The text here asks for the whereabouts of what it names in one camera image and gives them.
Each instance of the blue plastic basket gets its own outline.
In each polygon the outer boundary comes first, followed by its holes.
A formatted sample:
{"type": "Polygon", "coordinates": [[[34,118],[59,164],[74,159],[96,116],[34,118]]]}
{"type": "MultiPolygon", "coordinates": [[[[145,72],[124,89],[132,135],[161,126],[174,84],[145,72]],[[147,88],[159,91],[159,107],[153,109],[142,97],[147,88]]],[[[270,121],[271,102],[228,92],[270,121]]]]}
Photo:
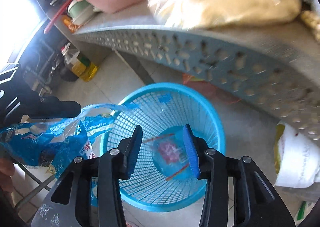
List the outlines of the blue plastic basket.
{"type": "MultiPolygon", "coordinates": [[[[209,147],[225,153],[221,121],[210,102],[198,92],[174,83],[157,83],[138,89],[119,104],[134,103],[131,112],[114,112],[111,132],[101,138],[101,155],[116,148],[121,139],[132,135],[137,124],[143,129],[143,140],[158,137],[170,129],[190,124],[195,136],[209,147]]],[[[135,171],[128,181],[120,180],[121,197],[127,203],[152,212],[169,212],[186,207],[204,195],[205,180],[188,177],[166,181],[152,159],[152,152],[142,144],[135,171]]]]}

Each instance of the gray shelf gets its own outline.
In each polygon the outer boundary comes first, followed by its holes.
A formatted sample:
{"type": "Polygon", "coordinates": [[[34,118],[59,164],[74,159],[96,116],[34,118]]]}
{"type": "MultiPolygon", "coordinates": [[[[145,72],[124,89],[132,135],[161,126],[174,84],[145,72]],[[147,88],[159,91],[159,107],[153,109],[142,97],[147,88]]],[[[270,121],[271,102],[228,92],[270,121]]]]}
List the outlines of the gray shelf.
{"type": "Polygon", "coordinates": [[[178,30],[157,23],[141,3],[98,14],[74,37],[210,81],[320,139],[320,46],[299,20],[178,30]]]}

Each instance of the tile floor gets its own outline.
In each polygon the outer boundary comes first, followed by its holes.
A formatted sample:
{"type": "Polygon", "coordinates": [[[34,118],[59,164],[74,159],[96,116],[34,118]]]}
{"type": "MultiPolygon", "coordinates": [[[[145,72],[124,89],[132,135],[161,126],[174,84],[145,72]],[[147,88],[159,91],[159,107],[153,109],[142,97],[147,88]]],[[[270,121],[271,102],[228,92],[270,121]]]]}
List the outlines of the tile floor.
{"type": "MultiPolygon", "coordinates": [[[[141,60],[141,62],[155,82],[182,83],[180,72],[146,60],[141,60]]],[[[62,101],[74,100],[84,107],[94,103],[118,103],[129,93],[143,85],[134,71],[127,67],[115,53],[111,53],[103,61],[92,81],[88,83],[81,80],[77,80],[75,83],[62,82],[54,94],[62,101]]],[[[242,102],[226,104],[219,99],[213,99],[211,102],[217,110],[225,129],[226,155],[234,158],[240,158],[243,155],[251,156],[271,183],[274,183],[276,174],[273,167],[273,144],[275,126],[278,120],[264,112],[252,109],[242,102]]],[[[95,142],[93,148],[96,149],[97,147],[99,147],[98,141],[95,142]]],[[[46,169],[32,171],[42,181],[49,176],[45,172],[46,169]]],[[[17,190],[15,194],[17,197],[26,195],[37,186],[35,182],[19,170],[13,177],[13,182],[17,190]]],[[[229,185],[229,190],[228,226],[233,226],[232,185],[229,185]]],[[[24,219],[28,219],[35,212],[35,208],[41,204],[46,194],[46,190],[41,191],[27,204],[27,209],[24,208],[20,215],[24,219]]],[[[301,201],[281,192],[280,195],[294,215],[301,201]]],[[[184,209],[169,213],[147,212],[124,202],[124,212],[127,221],[140,227],[196,227],[199,225],[203,202],[204,200],[200,199],[184,209]]]]}

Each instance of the white scuff mark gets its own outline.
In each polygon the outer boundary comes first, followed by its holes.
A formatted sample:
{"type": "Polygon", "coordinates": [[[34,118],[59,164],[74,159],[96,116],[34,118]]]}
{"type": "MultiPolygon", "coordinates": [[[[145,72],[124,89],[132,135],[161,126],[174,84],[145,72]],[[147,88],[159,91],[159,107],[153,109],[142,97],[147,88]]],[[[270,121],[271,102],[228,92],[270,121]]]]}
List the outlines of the white scuff mark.
{"type": "Polygon", "coordinates": [[[55,227],[55,226],[58,227],[60,225],[59,214],[55,214],[51,219],[50,223],[51,223],[50,227],[55,227]]]}
{"type": "Polygon", "coordinates": [[[39,212],[40,216],[46,220],[47,213],[49,212],[50,209],[52,209],[51,206],[43,204],[42,206],[39,207],[38,212],[39,212]]]}

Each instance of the finger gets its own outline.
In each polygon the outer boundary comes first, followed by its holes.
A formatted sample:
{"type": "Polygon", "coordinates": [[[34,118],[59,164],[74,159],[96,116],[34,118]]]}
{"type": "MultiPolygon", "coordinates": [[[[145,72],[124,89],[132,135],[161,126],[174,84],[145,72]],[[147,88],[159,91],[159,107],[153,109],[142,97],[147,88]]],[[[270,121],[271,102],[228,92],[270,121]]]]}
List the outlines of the finger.
{"type": "Polygon", "coordinates": [[[14,164],[12,161],[0,158],[0,172],[6,175],[14,175],[14,164]]]}
{"type": "Polygon", "coordinates": [[[13,183],[10,176],[0,173],[0,186],[5,192],[13,192],[13,183]]]}

